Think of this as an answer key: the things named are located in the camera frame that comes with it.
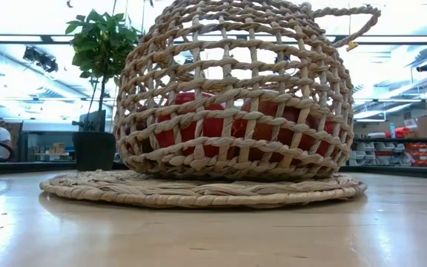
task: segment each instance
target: black plant pot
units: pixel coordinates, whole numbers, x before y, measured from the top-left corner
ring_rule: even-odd
[[[76,132],[72,140],[77,170],[111,170],[116,151],[116,140],[112,133]]]

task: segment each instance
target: round wicker mat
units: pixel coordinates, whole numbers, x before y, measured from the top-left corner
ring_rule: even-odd
[[[347,199],[367,185],[350,176],[302,182],[206,182],[155,179],[134,171],[93,171],[61,175],[40,183],[59,197],[141,205],[151,208],[276,208],[314,201]]]

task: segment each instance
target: ceiling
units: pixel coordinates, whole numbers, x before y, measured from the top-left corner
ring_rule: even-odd
[[[314,9],[329,7],[356,7],[365,4],[363,0],[330,1],[309,0]],[[127,12],[131,24],[138,29],[147,29],[154,23],[155,15],[172,1],[118,0],[115,13]],[[427,1],[371,0],[369,3],[382,11],[378,24],[368,35],[425,35],[427,42]],[[99,13],[112,12],[113,1],[109,0],[0,0],[0,34],[20,35],[63,35],[65,22],[78,14],[88,14],[95,9]],[[368,16],[326,16],[317,23],[326,29],[328,35],[347,35],[361,28]],[[376,38],[374,42],[387,42],[391,37]],[[73,49],[68,44],[32,44],[38,50],[55,56],[59,71],[46,74],[37,66],[23,60],[25,44],[5,44],[0,42],[0,116],[5,118],[35,119],[75,119],[86,113],[93,90],[86,79],[79,78],[80,71],[71,65]],[[232,51],[236,58],[249,58],[248,50]],[[416,67],[427,63],[426,45],[360,45],[351,52],[340,49],[345,66],[350,70],[355,85],[357,99],[354,111],[386,111],[403,103],[379,104],[367,99],[427,97],[427,72],[417,72]],[[202,54],[202,58],[215,59],[222,56],[221,50]],[[261,52],[259,60],[273,61],[273,53]],[[185,58],[178,56],[179,62]],[[221,71],[209,70],[209,77],[221,75]],[[249,76],[250,73],[235,73]],[[107,92],[116,95],[115,85],[110,82]],[[113,113],[114,101],[105,102],[107,116]]]

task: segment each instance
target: wooden table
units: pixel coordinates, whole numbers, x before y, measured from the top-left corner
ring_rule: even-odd
[[[153,210],[47,195],[0,176],[0,266],[427,266],[427,179],[353,174],[352,202]]]

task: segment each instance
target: woven rope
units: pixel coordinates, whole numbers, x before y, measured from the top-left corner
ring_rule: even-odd
[[[108,201],[152,208],[275,208],[344,199],[367,185],[349,176],[304,182],[202,182],[153,179],[134,171],[94,171],[62,175],[41,182],[43,191],[77,200]]]
[[[327,15],[353,14],[372,17],[358,32],[333,44],[314,21]],[[348,159],[354,137],[353,85],[337,47],[368,31],[378,16],[379,10],[371,7],[313,11],[310,4],[298,6],[288,1],[175,1],[156,18],[155,25],[127,57],[114,128],[124,164],[140,173],[178,178],[330,177]],[[216,23],[202,24],[205,20]],[[245,31],[248,39],[229,39],[234,30]],[[212,32],[220,34],[217,41],[200,38]],[[275,36],[276,42],[258,39],[260,34]],[[283,44],[285,37],[297,40],[297,46]],[[180,39],[185,43],[174,44]],[[200,52],[212,49],[222,49],[223,57],[201,59]],[[249,49],[251,56],[248,60],[233,58],[230,54],[234,49]],[[261,50],[274,52],[277,63],[259,61],[257,53]],[[174,56],[184,51],[192,53],[192,64],[175,62]],[[222,79],[205,76],[205,70],[212,67],[222,68]],[[251,78],[238,79],[233,70],[248,70]],[[176,97],[188,91],[195,92],[195,100],[175,105]],[[214,96],[205,98],[202,93]],[[238,99],[250,99],[250,109],[234,108]],[[276,103],[276,115],[259,111],[262,102]],[[218,104],[225,109],[207,108]],[[284,118],[284,110],[291,107],[300,110],[295,122]],[[161,116],[171,119],[159,121]],[[213,118],[223,121],[221,136],[208,137],[203,132]],[[309,119],[317,125],[308,124]],[[242,136],[234,134],[232,125],[237,120],[248,122]],[[195,137],[183,139],[182,130],[194,122]],[[326,123],[334,124],[332,134],[325,131]],[[268,140],[254,139],[262,125],[272,127]],[[281,131],[294,133],[291,142],[278,140]],[[163,132],[173,134],[172,145],[160,147],[157,135]],[[304,138],[312,138],[314,144],[299,148]],[[324,144],[327,151],[317,153]],[[206,145],[218,147],[218,155],[206,156]],[[194,152],[186,155],[183,151],[188,148]],[[250,159],[253,153],[263,153],[261,160]],[[271,160],[273,154],[280,154],[282,159]]]

